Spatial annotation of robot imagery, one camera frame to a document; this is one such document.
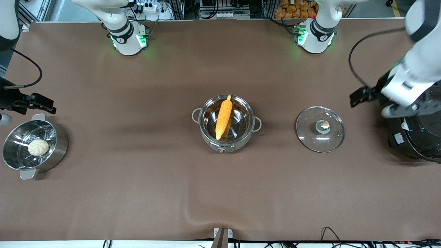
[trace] power strip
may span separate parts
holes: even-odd
[[[156,13],[158,10],[158,6],[156,4],[153,4],[152,7],[149,7],[148,5],[144,6],[143,13]]]

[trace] stainless steel pot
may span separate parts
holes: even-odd
[[[28,152],[28,145],[43,139],[49,144],[48,151],[41,156]],[[31,121],[16,127],[8,135],[3,146],[3,160],[11,168],[20,171],[20,178],[34,178],[39,171],[56,166],[67,151],[67,134],[60,127],[46,121],[44,114],[36,114]]]
[[[231,126],[226,137],[216,140],[216,122],[222,102],[228,95],[214,97],[204,104],[202,108],[195,109],[191,115],[193,121],[199,124],[202,138],[211,149],[223,152],[233,152],[243,147],[251,138],[251,134],[262,128],[262,121],[255,117],[250,105],[240,97],[233,96],[233,110],[231,111]],[[194,114],[199,111],[198,120]],[[255,120],[259,122],[259,128],[254,130]]]

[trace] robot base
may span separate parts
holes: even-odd
[[[143,49],[147,49],[149,41],[149,28],[131,20],[133,34],[127,39],[126,43],[120,44],[112,38],[113,46],[123,55],[135,55]]]
[[[307,52],[310,53],[322,53],[326,50],[326,48],[331,45],[332,38],[334,34],[329,37],[329,39],[325,41],[319,41],[311,31],[311,22],[313,19],[308,19],[299,25],[294,27],[295,33],[299,34],[299,36],[294,37],[294,42],[296,46],[303,47]]]

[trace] brown tablecloth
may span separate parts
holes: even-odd
[[[0,239],[187,240],[225,226],[242,240],[318,240],[326,225],[342,240],[439,238],[441,167],[388,148],[378,103],[349,105],[360,87],[347,63],[352,45],[402,25],[343,20],[314,55],[270,21],[159,23],[146,51],[123,56],[100,24],[32,24],[17,49],[44,75],[22,92],[55,101],[49,120],[65,128],[69,150],[40,180],[2,164]],[[404,32],[372,38],[353,62],[374,85],[410,47]],[[14,55],[6,78],[37,75]],[[263,120],[232,154],[212,151],[191,120],[219,94],[244,98]],[[296,116],[314,105],[345,123],[332,153],[296,138]],[[35,113],[12,114],[0,140]]]

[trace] corn cob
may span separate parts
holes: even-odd
[[[227,124],[227,128],[225,128],[224,133],[222,134],[222,138],[226,138],[228,136],[228,133],[230,132],[230,127],[231,127],[231,117],[228,118],[228,124]]]
[[[231,110],[233,109],[233,103],[231,102],[231,95],[227,97],[225,101],[220,105],[219,115],[217,115],[216,122],[216,139],[220,140],[227,125],[228,119],[230,119]]]

